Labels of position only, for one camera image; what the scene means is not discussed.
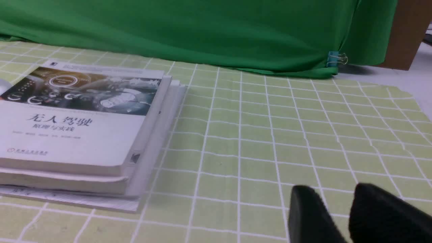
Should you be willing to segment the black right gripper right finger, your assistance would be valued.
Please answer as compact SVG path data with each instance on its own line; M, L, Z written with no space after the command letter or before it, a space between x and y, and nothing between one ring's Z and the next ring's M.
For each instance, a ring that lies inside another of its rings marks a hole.
M354 243L432 241L429 214L370 183L355 187L348 229Z

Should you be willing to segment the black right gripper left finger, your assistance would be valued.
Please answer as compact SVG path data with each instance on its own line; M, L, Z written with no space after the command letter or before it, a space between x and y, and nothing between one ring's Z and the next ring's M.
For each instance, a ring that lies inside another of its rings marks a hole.
M293 186L288 230L292 243L345 243L320 195L309 186Z

